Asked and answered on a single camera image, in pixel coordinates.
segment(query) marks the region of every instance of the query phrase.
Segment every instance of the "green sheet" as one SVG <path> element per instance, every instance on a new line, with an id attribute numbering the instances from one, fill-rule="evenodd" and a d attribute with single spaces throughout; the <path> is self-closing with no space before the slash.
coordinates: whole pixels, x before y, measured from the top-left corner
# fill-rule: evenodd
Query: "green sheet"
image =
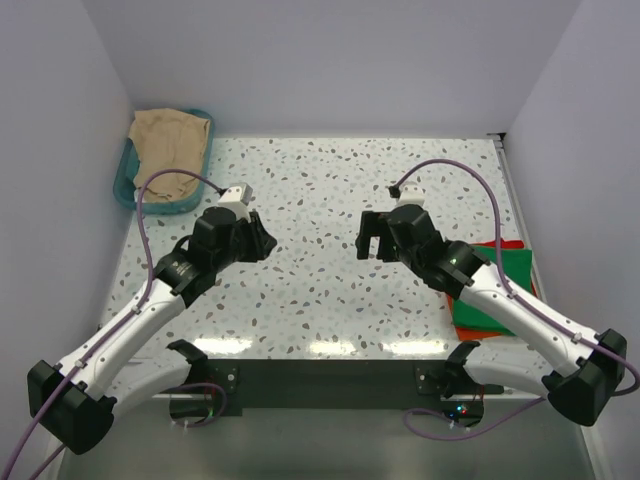
<path id="1" fill-rule="evenodd" d="M 474 248 L 484 253 L 492 262 L 495 263 L 495 248 Z M 532 293 L 531 263 L 533 261 L 533 254 L 531 250 L 524 248 L 517 250 L 502 250 L 502 260 L 504 262 L 504 271 L 507 276 L 529 293 Z M 472 330 L 500 332 L 507 335 L 513 335 L 513 333 L 490 316 L 462 303 L 460 300 L 455 300 L 453 302 L 453 324 L 456 327 L 470 328 Z"/>

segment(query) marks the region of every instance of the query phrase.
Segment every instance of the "gray floor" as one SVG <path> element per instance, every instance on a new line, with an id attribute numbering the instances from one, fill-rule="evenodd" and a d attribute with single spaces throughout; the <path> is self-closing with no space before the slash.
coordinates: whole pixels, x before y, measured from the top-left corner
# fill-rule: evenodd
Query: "gray floor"
<path id="1" fill-rule="evenodd" d="M 517 405 L 493 402 L 485 420 Z M 171 429 L 166 402 L 154 400 L 123 420 L 91 452 L 67 455 L 59 478 L 594 478 L 580 429 L 546 404 L 478 439 L 454 443 L 413 436 L 395 411 L 253 410 L 184 435 Z M 448 430 L 426 418 L 414 422 Z"/>

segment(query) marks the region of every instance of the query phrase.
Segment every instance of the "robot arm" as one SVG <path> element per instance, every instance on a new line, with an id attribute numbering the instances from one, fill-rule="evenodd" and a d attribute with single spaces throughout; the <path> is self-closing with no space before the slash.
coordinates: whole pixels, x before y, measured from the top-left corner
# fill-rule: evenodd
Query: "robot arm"
<path id="1" fill-rule="evenodd" d="M 74 453 L 90 450 L 106 435 L 114 420 L 114 406 L 119 401 L 117 395 L 106 395 L 107 389 L 152 335 L 211 288 L 216 276 L 226 267 L 235 262 L 265 260 L 276 246 L 276 240 L 266 232 L 257 212 L 249 212 L 247 208 L 251 194 L 251 187 L 246 184 L 231 186 L 216 207 L 204 211 L 196 220 L 193 234 L 179 240 L 174 250 L 154 268 L 154 280 L 144 305 L 137 306 L 146 282 L 114 318 L 78 349 L 53 367 L 40 361 L 30 370 L 27 376 L 29 406 L 35 416 L 62 379 L 74 367 L 80 369 L 41 420 L 41 424 Z M 133 317 L 113 331 L 131 311 Z M 108 337 L 106 342 L 83 362 L 85 352 L 105 337 Z M 176 367 L 173 361 L 180 353 L 169 350 L 160 357 L 156 363 L 164 361 L 164 366 L 170 368 L 154 368 L 144 375 L 139 388 L 135 392 L 129 389 L 124 395 L 127 408 L 141 395 L 147 398 L 149 392 L 157 393 L 185 380 L 190 366 L 182 361 Z M 125 409 L 117 406 L 115 410 Z"/>
<path id="2" fill-rule="evenodd" d="M 625 357 L 624 337 L 614 330 L 599 335 L 510 282 L 521 298 L 566 325 L 574 337 L 562 334 L 516 301 L 488 258 L 465 242 L 442 238 L 422 208 L 421 188 L 405 183 L 392 196 L 398 198 L 392 211 L 362 213 L 356 240 L 358 258 L 368 258 L 371 238 L 379 237 L 379 260 L 404 263 L 430 288 L 492 316 L 539 353 L 509 355 L 492 349 L 489 342 L 463 342 L 447 361 L 450 378 L 446 381 L 453 385 L 497 384 L 528 391 L 546 397 L 570 420 L 593 425 L 622 380 L 624 367 L 577 339 L 591 340 Z"/>

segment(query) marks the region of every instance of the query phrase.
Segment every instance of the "table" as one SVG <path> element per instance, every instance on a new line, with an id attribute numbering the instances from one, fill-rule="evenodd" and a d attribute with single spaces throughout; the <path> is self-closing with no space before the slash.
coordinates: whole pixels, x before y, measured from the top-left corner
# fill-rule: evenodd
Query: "table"
<path id="1" fill-rule="evenodd" d="M 251 207 L 278 247 L 263 263 L 222 272 L 218 287 L 160 330 L 137 358 L 153 357 L 179 338 L 219 357 L 446 358 L 458 339 L 445 296 L 401 264 L 356 260 L 354 246 L 361 211 L 392 208 L 385 187 L 432 157 L 477 169 L 497 195 L 503 237 L 520 238 L 492 140 L 216 139 L 209 178 L 220 186 L 249 183 Z M 437 165 L 413 180 L 426 189 L 425 208 L 444 235 L 493 239 L 488 199 L 471 176 Z M 147 216 L 154 260 L 190 233 L 216 198 L 207 189 L 193 212 Z M 132 219 L 103 322 L 141 286 L 146 268 Z M 518 339 L 493 341 L 524 348 Z"/>

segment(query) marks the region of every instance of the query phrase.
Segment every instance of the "speckled tabletop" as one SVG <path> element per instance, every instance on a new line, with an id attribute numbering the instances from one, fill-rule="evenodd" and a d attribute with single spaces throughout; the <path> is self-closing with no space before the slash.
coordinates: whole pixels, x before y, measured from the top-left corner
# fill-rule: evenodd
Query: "speckled tabletop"
<path id="1" fill-rule="evenodd" d="M 363 210 L 389 210 L 386 186 L 431 157 L 459 160 L 494 189 L 503 236 L 520 238 L 491 140 L 223 138 L 214 140 L 209 177 L 218 185 L 244 181 L 252 208 L 278 240 L 259 264 L 235 264 L 218 286 L 161 329 L 138 353 L 149 358 L 178 338 L 210 356 L 235 358 L 446 358 L 458 343 L 445 296 L 429 290 L 401 264 L 356 260 Z M 453 167 L 419 171 L 427 208 L 447 237 L 493 239 L 486 194 Z M 147 216 L 154 261 L 171 251 L 202 211 Z M 142 244 L 132 219 L 103 322 L 146 278 Z M 517 339 L 497 339 L 525 348 Z"/>

